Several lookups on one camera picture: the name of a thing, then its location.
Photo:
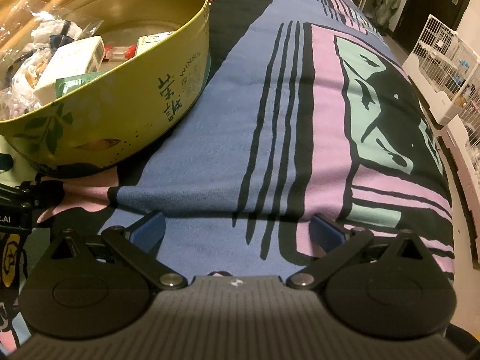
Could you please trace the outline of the beige tissue pack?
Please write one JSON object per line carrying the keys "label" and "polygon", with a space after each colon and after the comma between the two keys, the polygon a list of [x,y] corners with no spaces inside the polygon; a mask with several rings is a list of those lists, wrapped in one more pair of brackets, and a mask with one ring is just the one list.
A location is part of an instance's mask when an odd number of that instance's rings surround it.
{"label": "beige tissue pack", "polygon": [[41,105],[56,99],[55,82],[58,79],[96,72],[104,55],[103,38],[87,37],[59,47],[47,63],[33,91]]}

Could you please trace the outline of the orange tube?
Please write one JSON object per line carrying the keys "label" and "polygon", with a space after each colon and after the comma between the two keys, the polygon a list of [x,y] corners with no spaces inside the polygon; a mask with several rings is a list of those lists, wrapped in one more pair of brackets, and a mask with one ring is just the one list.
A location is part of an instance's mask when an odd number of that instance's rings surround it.
{"label": "orange tube", "polygon": [[108,62],[123,62],[135,56],[137,47],[132,46],[106,46],[103,59]]}

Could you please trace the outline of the yellow cartoon tissue pack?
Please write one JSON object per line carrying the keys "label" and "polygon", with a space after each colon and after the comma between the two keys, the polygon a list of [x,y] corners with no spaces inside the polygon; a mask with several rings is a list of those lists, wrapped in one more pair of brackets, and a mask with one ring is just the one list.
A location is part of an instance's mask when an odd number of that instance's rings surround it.
{"label": "yellow cartoon tissue pack", "polygon": [[137,40],[135,55],[140,55],[150,50],[151,48],[158,45],[161,41],[167,39],[172,34],[174,34],[174,31],[155,33],[139,37]]}

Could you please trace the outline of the round yellow tin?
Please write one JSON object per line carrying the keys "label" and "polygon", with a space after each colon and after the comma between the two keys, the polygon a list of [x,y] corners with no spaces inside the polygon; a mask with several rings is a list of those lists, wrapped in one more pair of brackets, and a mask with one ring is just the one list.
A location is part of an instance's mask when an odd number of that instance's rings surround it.
{"label": "round yellow tin", "polygon": [[103,169],[151,144],[194,105],[210,70],[208,0],[73,0],[67,10],[101,22],[106,44],[159,44],[40,109],[1,123],[1,135],[49,172]]}

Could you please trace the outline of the green packet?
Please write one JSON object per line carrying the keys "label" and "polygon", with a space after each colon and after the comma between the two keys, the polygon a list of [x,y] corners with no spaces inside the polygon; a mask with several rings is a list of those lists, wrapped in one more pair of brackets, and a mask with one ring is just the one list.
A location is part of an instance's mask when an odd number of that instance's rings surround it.
{"label": "green packet", "polygon": [[55,81],[55,97],[61,98],[62,96],[71,93],[73,90],[89,84],[89,82],[103,76],[106,73],[107,71],[88,72],[77,76],[57,79]]}

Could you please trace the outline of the colourful cartoon bedspread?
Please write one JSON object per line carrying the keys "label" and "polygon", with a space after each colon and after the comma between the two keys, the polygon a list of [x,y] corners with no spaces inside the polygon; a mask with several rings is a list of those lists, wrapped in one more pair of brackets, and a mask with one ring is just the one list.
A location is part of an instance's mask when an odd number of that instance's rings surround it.
{"label": "colourful cartoon bedspread", "polygon": [[[59,6],[67,8],[72,2]],[[190,110],[1,232],[3,359],[451,359],[452,200],[404,70],[351,0],[208,0]],[[126,237],[160,211],[148,253]],[[349,231],[330,253],[323,214]]]}

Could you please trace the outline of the clear bag white items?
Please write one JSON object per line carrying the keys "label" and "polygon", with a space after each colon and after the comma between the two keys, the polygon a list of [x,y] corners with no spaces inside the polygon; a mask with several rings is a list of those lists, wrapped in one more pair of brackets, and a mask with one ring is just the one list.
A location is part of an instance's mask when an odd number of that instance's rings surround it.
{"label": "clear bag white items", "polygon": [[47,66],[63,46],[97,33],[103,20],[40,0],[19,2],[1,23],[1,120],[55,100]]}

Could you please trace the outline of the dark door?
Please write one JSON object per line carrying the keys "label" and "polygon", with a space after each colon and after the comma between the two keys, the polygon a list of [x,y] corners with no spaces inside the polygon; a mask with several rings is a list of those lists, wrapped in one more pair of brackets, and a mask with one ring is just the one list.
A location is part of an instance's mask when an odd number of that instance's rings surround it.
{"label": "dark door", "polygon": [[450,29],[458,29],[470,0],[406,0],[393,39],[407,53],[411,52],[430,15]]}

